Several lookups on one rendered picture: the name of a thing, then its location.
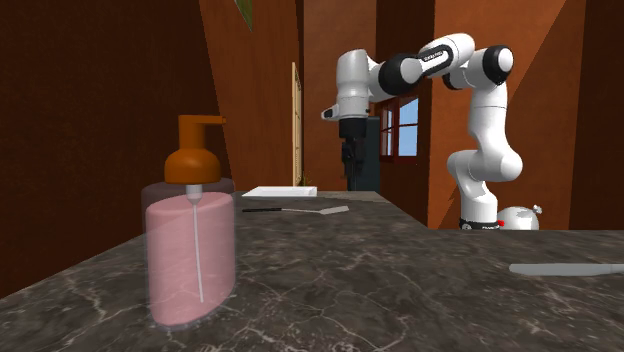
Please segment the green plant leaf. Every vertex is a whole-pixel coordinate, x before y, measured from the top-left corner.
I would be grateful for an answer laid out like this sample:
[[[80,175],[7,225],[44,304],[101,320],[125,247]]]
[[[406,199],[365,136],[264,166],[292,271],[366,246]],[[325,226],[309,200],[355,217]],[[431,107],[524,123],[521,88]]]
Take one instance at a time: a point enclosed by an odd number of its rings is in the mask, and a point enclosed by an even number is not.
[[[253,30],[253,5],[252,0],[234,0],[241,16],[249,30]]]

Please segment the black-handled grey spatula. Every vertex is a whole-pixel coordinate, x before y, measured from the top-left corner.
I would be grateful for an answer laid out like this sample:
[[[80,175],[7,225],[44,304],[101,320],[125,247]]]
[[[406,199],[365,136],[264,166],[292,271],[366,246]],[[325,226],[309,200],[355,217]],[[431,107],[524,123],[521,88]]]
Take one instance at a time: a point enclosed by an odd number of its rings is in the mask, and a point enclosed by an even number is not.
[[[244,213],[254,213],[254,212],[297,212],[297,213],[312,213],[312,214],[320,214],[320,215],[331,215],[348,212],[350,209],[348,206],[337,206],[324,208],[320,210],[310,210],[310,209],[294,209],[294,208],[283,208],[283,207],[266,207],[266,208],[244,208],[241,211]]]

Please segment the grey knife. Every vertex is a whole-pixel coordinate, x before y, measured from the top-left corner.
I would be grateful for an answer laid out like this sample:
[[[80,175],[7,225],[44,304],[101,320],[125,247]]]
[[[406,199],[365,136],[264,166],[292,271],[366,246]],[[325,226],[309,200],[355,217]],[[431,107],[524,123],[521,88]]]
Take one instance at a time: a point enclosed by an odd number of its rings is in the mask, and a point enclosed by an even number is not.
[[[526,276],[588,277],[624,273],[624,264],[540,263],[510,264],[509,270]]]

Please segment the pale wooden door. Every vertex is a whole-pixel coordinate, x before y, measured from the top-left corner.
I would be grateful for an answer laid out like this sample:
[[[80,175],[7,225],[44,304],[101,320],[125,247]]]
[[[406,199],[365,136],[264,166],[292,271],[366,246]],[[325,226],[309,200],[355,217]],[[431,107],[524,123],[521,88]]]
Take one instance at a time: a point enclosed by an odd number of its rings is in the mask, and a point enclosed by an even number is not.
[[[302,182],[302,118],[301,118],[301,83],[296,63],[291,64],[292,73],[292,184]]]

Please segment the pink soap dispenser orange pump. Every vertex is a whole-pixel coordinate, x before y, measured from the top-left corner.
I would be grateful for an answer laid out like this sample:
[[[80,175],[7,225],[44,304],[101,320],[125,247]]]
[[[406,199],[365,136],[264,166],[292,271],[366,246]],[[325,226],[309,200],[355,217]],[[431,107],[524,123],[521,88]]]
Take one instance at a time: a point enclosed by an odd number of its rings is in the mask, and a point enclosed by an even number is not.
[[[220,162],[205,146],[205,127],[224,124],[222,116],[178,117],[179,148],[165,161],[164,180],[183,193],[145,210],[149,309],[167,329],[201,321],[234,288],[234,199],[204,190],[221,180]]]

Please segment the white rectangular plate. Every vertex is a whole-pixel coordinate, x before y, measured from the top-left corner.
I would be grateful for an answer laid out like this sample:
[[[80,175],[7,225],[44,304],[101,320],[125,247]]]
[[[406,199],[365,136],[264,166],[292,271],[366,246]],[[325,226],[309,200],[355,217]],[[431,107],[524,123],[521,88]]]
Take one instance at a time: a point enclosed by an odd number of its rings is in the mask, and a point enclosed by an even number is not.
[[[243,194],[248,198],[310,198],[316,197],[316,186],[258,186]]]

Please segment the red-framed window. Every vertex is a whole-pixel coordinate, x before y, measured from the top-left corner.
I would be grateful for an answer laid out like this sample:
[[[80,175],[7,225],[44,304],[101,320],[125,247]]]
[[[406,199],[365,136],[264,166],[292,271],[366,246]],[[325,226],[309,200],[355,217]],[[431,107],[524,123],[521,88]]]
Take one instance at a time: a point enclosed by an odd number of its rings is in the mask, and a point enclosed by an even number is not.
[[[418,155],[419,98],[394,98],[382,105],[380,152],[386,159]]]

